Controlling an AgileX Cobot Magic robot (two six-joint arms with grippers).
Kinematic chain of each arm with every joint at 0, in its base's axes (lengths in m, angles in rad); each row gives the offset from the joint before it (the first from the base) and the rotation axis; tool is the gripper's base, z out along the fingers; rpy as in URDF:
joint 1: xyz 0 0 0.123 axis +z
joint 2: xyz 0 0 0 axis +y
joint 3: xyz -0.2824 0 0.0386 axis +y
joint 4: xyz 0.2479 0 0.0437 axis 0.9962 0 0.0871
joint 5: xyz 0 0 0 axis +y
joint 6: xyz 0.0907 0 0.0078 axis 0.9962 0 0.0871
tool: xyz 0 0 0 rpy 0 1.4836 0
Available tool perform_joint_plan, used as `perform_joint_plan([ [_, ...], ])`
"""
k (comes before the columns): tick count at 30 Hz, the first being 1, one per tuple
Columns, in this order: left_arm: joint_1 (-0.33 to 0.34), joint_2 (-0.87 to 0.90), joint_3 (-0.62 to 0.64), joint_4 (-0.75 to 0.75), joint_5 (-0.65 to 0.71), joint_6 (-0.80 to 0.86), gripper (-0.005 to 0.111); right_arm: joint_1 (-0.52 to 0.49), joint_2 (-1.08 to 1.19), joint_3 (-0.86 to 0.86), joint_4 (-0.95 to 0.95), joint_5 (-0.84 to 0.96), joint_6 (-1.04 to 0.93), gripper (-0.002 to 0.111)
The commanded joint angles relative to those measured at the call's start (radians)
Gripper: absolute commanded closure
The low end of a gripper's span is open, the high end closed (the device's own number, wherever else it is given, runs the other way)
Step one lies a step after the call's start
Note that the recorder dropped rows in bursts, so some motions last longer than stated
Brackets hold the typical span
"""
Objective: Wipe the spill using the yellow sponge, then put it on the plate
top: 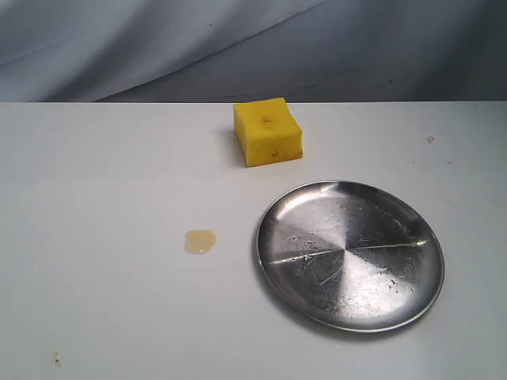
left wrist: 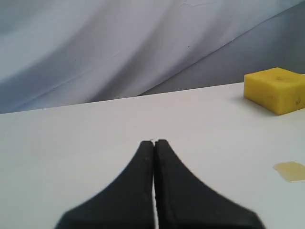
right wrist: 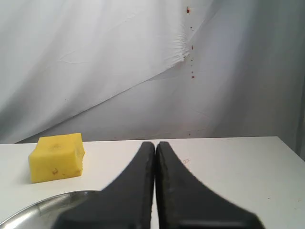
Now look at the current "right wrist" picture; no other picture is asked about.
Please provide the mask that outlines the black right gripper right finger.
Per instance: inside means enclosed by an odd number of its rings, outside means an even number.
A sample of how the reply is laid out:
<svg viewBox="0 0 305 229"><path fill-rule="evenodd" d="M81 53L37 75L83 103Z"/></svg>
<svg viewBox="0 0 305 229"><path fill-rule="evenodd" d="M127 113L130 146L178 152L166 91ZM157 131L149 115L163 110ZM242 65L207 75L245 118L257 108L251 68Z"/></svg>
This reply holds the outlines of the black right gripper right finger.
<svg viewBox="0 0 305 229"><path fill-rule="evenodd" d="M249 212L201 183L168 142L156 149L156 200L161 229L260 229Z"/></svg>

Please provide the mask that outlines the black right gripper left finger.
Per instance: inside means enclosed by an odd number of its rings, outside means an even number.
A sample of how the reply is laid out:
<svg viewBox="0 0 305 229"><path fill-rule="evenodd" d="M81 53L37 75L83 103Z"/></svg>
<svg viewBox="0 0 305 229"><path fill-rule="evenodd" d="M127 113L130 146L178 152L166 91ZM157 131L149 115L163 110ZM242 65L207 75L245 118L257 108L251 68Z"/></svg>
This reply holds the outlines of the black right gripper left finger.
<svg viewBox="0 0 305 229"><path fill-rule="evenodd" d="M59 215L55 229L148 229L155 147L143 142L128 166L96 196Z"/></svg>

